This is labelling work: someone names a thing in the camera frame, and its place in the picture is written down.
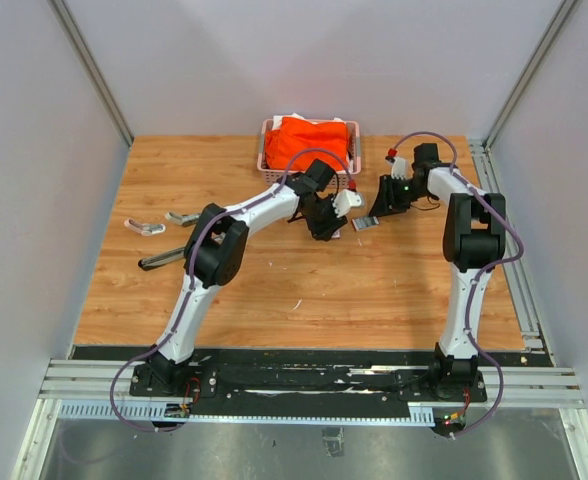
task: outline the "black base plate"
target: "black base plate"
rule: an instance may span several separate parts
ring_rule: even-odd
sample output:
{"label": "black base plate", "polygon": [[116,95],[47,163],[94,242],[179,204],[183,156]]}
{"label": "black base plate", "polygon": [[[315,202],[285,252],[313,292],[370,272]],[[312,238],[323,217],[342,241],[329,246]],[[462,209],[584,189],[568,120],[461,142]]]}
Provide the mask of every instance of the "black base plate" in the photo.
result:
{"label": "black base plate", "polygon": [[[211,398],[216,395],[218,384],[218,371],[214,366],[187,367],[186,379],[197,378],[201,384],[200,398]],[[134,374],[130,382],[130,395],[133,397],[182,397],[187,390],[187,383],[181,385],[179,391],[168,389],[154,375],[150,367],[144,363],[134,368]]]}
{"label": "black base plate", "polygon": [[[408,384],[406,388],[398,392],[399,400],[406,402],[465,402],[463,385],[443,382],[436,387],[430,386],[427,378],[423,381],[415,381],[425,377],[425,370],[398,370],[396,379],[399,384]],[[487,401],[483,374],[478,371],[476,380],[470,388],[472,403]]]}

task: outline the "metal floor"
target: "metal floor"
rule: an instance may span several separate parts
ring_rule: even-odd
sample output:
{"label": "metal floor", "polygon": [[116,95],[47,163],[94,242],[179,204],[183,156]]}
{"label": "metal floor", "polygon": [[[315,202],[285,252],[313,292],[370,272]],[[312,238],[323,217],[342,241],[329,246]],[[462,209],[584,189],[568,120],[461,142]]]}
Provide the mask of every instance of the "metal floor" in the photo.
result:
{"label": "metal floor", "polygon": [[59,420],[41,480],[579,478],[554,409],[500,409],[455,441],[429,428],[350,426],[336,449],[324,428],[194,423],[145,434],[115,420]]}

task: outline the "metal frame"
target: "metal frame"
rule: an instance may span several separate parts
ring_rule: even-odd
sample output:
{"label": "metal frame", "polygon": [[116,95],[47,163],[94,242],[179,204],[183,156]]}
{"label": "metal frame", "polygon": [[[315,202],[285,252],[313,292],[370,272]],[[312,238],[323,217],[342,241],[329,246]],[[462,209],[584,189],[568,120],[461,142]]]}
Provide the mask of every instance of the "metal frame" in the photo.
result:
{"label": "metal frame", "polygon": [[[488,192],[500,192],[501,188],[496,172],[482,142],[480,140],[470,140],[468,145],[480,187]],[[506,239],[506,254],[512,256],[515,253],[516,244],[514,243],[514,239],[508,236]],[[553,353],[549,350],[549,346],[544,340],[538,310],[522,260],[504,265],[503,269],[521,329],[521,335],[523,336],[525,351],[529,353],[549,354],[552,361],[554,361]]]}
{"label": "metal frame", "polygon": [[516,85],[514,85],[514,88],[507,97],[507,100],[503,104],[503,107],[496,117],[496,120],[494,120],[492,128],[490,128],[490,132],[483,142],[485,147],[491,148],[492,145],[494,145],[494,142],[496,142],[496,138],[505,125],[505,122],[507,122],[507,119],[514,111],[514,108],[523,96],[523,93],[525,93],[527,90],[527,87],[532,81],[532,78],[534,78],[534,75],[536,75],[536,72],[543,63],[543,60],[545,60],[545,57],[547,57],[547,54],[554,45],[554,41],[561,33],[563,27],[565,27],[567,21],[580,2],[581,0],[563,0],[559,5],[558,9],[554,13],[554,17],[552,17],[552,20],[547,26],[543,37],[539,41],[538,45],[534,49],[534,52],[532,53],[532,56],[525,65],[525,68],[517,80]]}
{"label": "metal frame", "polygon": [[[136,362],[127,368],[116,383],[115,398],[124,405],[141,402],[129,394],[130,379]],[[42,400],[107,401],[110,383],[123,362],[94,360],[52,360],[45,373],[39,398]],[[352,369],[356,374],[381,374],[395,370],[421,369],[425,366],[373,365],[370,369]],[[488,402],[498,393],[498,375],[494,367],[480,367],[485,378]],[[584,408],[578,382],[571,368],[503,367],[505,391],[503,407],[513,408]],[[146,402],[176,403],[175,397],[154,397]],[[459,403],[412,402],[414,407],[451,407]],[[470,408],[485,407],[472,403]],[[290,423],[299,419],[292,418]]]}
{"label": "metal frame", "polygon": [[560,410],[560,414],[579,477],[588,479],[587,410]]}
{"label": "metal frame", "polygon": [[31,480],[40,477],[60,407],[61,400],[36,401],[18,460],[10,477],[12,480]]}
{"label": "metal frame", "polygon": [[121,110],[118,108],[116,100],[114,100],[114,96],[107,86],[98,65],[94,61],[94,57],[92,56],[67,3],[65,0],[48,0],[48,2],[52,7],[54,15],[56,15],[56,18],[60,22],[63,31],[67,35],[72,48],[74,48],[81,65],[83,65],[83,68],[87,72],[92,85],[94,85],[96,93],[103,102],[107,113],[112,118],[114,126],[120,133],[125,144],[128,147],[131,147],[132,142],[134,142],[134,135],[132,134],[130,127],[127,125]]}

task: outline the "white cloth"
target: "white cloth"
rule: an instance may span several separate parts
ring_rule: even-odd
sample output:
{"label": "white cloth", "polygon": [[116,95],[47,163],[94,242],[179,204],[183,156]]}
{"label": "white cloth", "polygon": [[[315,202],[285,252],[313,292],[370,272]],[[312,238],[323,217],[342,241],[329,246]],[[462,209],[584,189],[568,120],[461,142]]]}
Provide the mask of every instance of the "white cloth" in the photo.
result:
{"label": "white cloth", "polygon": [[[308,120],[307,118],[303,117],[302,115],[299,115],[298,113],[292,113],[291,115],[274,115],[272,117],[272,130],[278,130],[279,128],[281,128],[281,125],[283,124],[284,117],[298,118],[299,120],[305,120],[306,122],[310,122],[314,125],[316,125],[318,123],[318,122],[312,122],[312,121]],[[334,117],[333,120],[324,120],[324,121],[345,123],[345,120],[341,120],[338,117]]]}

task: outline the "orange cloth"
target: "orange cloth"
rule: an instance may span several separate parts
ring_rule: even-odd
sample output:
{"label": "orange cloth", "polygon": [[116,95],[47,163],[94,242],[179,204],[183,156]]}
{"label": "orange cloth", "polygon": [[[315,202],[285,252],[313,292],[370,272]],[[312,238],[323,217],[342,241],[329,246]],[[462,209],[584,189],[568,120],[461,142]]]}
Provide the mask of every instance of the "orange cloth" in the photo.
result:
{"label": "orange cloth", "polygon": [[[290,159],[305,148],[324,148],[335,153],[347,165],[349,131],[343,122],[316,125],[293,117],[284,117],[281,128],[265,134],[265,159],[272,170],[284,170]],[[307,170],[319,158],[337,172],[345,168],[332,156],[322,152],[301,155],[291,166],[292,172]]]}

